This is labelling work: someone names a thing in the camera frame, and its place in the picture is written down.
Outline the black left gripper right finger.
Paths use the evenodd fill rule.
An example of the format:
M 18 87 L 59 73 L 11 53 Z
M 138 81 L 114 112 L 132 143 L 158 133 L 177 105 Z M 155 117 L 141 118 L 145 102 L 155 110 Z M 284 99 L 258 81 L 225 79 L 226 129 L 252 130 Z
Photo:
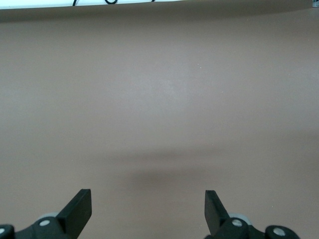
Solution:
M 204 215 L 210 234 L 207 239 L 264 239 L 265 233 L 239 217 L 230 217 L 217 193 L 205 191 Z

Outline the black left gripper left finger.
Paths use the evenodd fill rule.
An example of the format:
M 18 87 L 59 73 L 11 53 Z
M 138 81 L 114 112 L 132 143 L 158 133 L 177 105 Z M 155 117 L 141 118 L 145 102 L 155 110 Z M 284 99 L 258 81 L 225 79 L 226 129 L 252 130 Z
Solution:
M 81 189 L 55 216 L 44 217 L 14 234 L 16 239 L 76 239 L 91 217 L 91 190 Z

